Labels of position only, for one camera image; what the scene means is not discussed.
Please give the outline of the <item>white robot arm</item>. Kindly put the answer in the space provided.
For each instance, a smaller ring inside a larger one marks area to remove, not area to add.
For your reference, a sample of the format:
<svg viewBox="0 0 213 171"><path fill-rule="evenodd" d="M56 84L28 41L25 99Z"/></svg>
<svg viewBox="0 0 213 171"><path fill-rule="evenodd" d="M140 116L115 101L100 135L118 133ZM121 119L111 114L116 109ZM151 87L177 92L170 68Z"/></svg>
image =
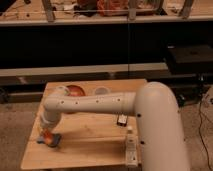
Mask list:
<svg viewBox="0 0 213 171"><path fill-rule="evenodd" d="M136 118L143 171L190 171L176 97L163 83L149 82L134 92L74 97L59 86L46 97L40 127L51 131L63 113L126 114Z"/></svg>

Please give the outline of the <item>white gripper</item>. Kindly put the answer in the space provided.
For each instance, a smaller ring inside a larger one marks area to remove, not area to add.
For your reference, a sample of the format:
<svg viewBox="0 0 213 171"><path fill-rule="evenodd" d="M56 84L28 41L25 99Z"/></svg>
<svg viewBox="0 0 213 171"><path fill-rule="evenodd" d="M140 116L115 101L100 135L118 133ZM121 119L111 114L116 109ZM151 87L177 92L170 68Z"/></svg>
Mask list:
<svg viewBox="0 0 213 171"><path fill-rule="evenodd" d="M58 125L59 120L47 120L43 115L40 116L40 127L42 130L48 130L50 132L52 132L54 130L54 128Z"/></svg>

